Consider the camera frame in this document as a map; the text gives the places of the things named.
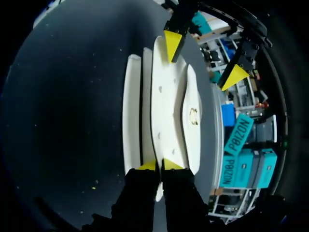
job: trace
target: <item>blue box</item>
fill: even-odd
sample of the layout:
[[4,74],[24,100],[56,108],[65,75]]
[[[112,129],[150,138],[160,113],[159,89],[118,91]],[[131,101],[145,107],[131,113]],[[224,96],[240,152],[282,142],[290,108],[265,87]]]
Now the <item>blue box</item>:
[[251,131],[254,120],[249,116],[240,114],[237,118],[236,125],[224,146],[224,151],[237,156],[245,144]]
[[261,156],[264,157],[264,162],[257,187],[263,189],[268,188],[272,175],[274,174],[277,155],[272,149],[262,149]]
[[222,105],[222,118],[225,127],[233,127],[236,123],[234,104]]
[[234,187],[246,188],[249,183],[253,163],[253,151],[243,149],[238,155],[237,172]]
[[223,155],[220,187],[233,187],[237,171],[237,156]]

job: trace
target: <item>white curved panel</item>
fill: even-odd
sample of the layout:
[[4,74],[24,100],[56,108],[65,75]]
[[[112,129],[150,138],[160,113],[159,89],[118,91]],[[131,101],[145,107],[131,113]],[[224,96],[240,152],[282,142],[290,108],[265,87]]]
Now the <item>white curved panel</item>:
[[140,69],[141,58],[130,55],[126,65],[122,106],[125,174],[131,168],[140,167]]
[[143,163],[151,162],[155,159],[155,151],[151,138],[150,125],[150,94],[151,94],[151,68],[153,64],[153,52],[144,48],[143,52],[143,94],[142,94],[142,114],[141,114],[141,141]]
[[187,71],[187,88],[183,100],[183,133],[186,142],[189,167],[196,174],[200,165],[201,107],[197,89],[197,77],[191,65]]

